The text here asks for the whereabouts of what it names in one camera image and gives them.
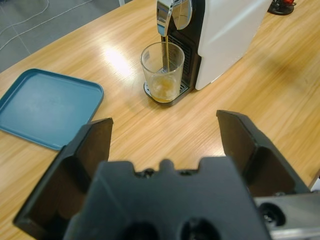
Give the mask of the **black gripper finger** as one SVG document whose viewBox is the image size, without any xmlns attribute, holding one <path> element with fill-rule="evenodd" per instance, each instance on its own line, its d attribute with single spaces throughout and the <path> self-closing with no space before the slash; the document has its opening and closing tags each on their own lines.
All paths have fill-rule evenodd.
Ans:
<svg viewBox="0 0 320 240">
<path fill-rule="evenodd" d="M 59 151 L 13 219 L 31 237 L 62 237 L 86 198 L 95 171 L 109 158 L 113 119 L 83 125 Z"/>
<path fill-rule="evenodd" d="M 224 153 L 233 159 L 254 197 L 309 193 L 286 158 L 248 116 L 227 110 L 218 110 L 216 116 Z"/>
</svg>

